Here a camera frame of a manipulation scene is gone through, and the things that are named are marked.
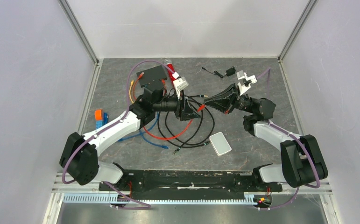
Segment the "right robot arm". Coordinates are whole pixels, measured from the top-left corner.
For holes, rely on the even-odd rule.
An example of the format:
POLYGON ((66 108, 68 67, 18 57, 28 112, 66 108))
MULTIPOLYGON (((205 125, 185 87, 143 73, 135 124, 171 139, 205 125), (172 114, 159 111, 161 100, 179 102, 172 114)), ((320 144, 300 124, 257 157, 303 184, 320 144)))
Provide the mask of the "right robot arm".
POLYGON ((253 169, 252 186, 264 190, 271 182, 287 183, 293 188, 319 188, 328 177, 328 169, 313 135, 299 135, 271 121, 275 103, 267 98, 252 98, 241 94, 234 84, 221 93, 204 99, 204 104, 224 114, 233 110, 248 112, 243 117, 246 132, 278 149, 280 164, 268 164, 253 169))

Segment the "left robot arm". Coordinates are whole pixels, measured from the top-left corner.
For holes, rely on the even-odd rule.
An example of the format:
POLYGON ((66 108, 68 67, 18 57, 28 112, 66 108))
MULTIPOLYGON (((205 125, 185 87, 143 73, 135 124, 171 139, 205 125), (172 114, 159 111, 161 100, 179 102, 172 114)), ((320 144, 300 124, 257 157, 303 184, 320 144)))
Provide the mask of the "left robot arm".
POLYGON ((186 96, 168 96, 162 87, 146 86, 143 94, 119 117, 89 133, 69 135, 59 161, 64 169, 63 183, 109 182, 116 190, 124 190, 128 177, 123 168, 102 162, 99 156, 119 139, 144 128, 155 119, 157 112, 173 112, 180 121, 201 117, 200 110, 191 106, 186 96))

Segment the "black cable teal collar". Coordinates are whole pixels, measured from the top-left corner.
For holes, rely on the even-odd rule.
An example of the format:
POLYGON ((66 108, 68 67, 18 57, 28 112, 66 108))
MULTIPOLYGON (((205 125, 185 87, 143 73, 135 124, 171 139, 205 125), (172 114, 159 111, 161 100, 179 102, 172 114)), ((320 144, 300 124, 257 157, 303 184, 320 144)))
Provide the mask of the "black cable teal collar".
MULTIPOLYGON (((196 100, 196 98, 204 99, 204 98, 207 98, 207 95, 200 94, 200 95, 190 95, 190 96, 188 96, 188 100, 190 100, 190 104, 193 107, 195 107, 196 105, 197 106, 202 105, 200 100, 196 100)), ((205 139, 208 140, 209 137, 213 134, 213 131, 214 131, 214 128, 215 128, 214 116, 213 116, 212 112, 209 109, 207 109, 207 107, 204 108, 202 111, 204 112, 204 119, 203 119, 201 129, 200 129, 199 133, 196 135, 196 137, 194 137, 192 139, 191 143, 196 143, 196 142, 199 142, 199 141, 205 140, 205 139)), ((174 132, 173 132, 171 126, 170 126, 170 122, 169 122, 169 119, 174 118, 173 116, 168 114, 167 125, 168 125, 168 128, 171 130, 170 132, 174 134, 174 132)), ((188 128, 188 131, 190 131, 190 133, 184 133, 184 136, 182 136, 182 137, 179 136, 178 138, 181 139, 181 140, 188 139, 195 132, 195 130, 196 130, 198 124, 199 124, 199 120, 200 120, 200 118, 196 119, 196 121, 194 121, 192 123, 192 125, 188 128)), ((162 124, 164 125, 164 128, 166 129, 164 121, 162 121, 162 122, 160 121, 161 129, 162 129, 162 124)), ((167 132, 167 134, 165 134, 165 136, 166 135, 169 135, 170 137, 172 136, 171 133, 169 133, 167 131, 167 129, 165 130, 165 132, 167 132)))
MULTIPOLYGON (((168 113, 166 113, 164 124, 165 124, 165 127, 166 127, 167 131, 169 133, 171 133, 170 132, 171 130, 168 128, 168 125, 167 125, 167 117, 168 117, 168 113)), ((191 143, 192 139, 194 137, 196 137, 196 135, 199 133, 199 131, 201 129, 203 119, 204 119, 204 112, 202 111, 201 112, 201 118, 199 120, 199 124, 198 124, 195 132, 188 139, 181 140, 179 138, 174 138, 172 140, 165 140, 169 144, 176 147, 176 149, 174 151, 174 154, 178 153, 181 149, 192 149, 192 148, 197 148, 197 147, 204 147, 204 146, 207 146, 209 144, 209 141, 207 139, 201 140, 201 141, 196 142, 196 143, 191 143)), ((165 136, 165 134, 163 133, 163 131, 161 129, 161 125, 160 125, 160 112, 157 113, 157 128, 158 128, 158 132, 159 132, 160 136, 162 138, 166 138, 167 136, 165 136)))

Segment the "black power adapter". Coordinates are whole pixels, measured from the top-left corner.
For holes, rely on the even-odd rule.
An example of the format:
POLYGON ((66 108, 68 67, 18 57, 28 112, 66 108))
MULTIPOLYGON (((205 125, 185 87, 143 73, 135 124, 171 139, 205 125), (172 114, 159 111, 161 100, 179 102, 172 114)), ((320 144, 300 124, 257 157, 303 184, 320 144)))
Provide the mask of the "black power adapter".
POLYGON ((204 67, 202 67, 201 69, 204 70, 204 71, 206 71, 206 72, 208 72, 208 73, 210 73, 210 74, 216 75, 216 76, 218 76, 218 77, 221 78, 221 79, 223 79, 224 77, 232 76, 232 75, 234 75, 234 74, 236 73, 236 69, 235 69, 234 66, 232 66, 232 67, 230 67, 229 69, 227 69, 224 74, 221 74, 221 73, 219 73, 219 72, 216 71, 216 70, 215 70, 214 72, 210 72, 209 70, 207 70, 207 69, 204 68, 204 67))

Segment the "black network switch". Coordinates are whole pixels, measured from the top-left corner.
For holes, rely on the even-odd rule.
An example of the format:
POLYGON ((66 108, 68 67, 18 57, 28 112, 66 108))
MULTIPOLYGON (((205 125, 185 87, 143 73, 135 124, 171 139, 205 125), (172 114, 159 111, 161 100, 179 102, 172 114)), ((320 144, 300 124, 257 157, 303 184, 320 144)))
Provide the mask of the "black network switch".
POLYGON ((141 88, 152 82, 162 81, 168 78, 166 68, 161 65, 139 71, 136 73, 136 76, 139 77, 141 73, 144 73, 138 81, 141 88))

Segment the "white plastic box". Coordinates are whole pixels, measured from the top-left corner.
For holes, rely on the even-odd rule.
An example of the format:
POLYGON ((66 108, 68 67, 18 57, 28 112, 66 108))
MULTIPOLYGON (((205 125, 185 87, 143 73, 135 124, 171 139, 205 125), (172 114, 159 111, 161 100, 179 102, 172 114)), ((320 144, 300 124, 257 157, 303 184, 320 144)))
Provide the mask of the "white plastic box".
POLYGON ((222 132, 215 133, 209 137, 209 141, 217 156, 223 156, 231 152, 232 148, 222 132))

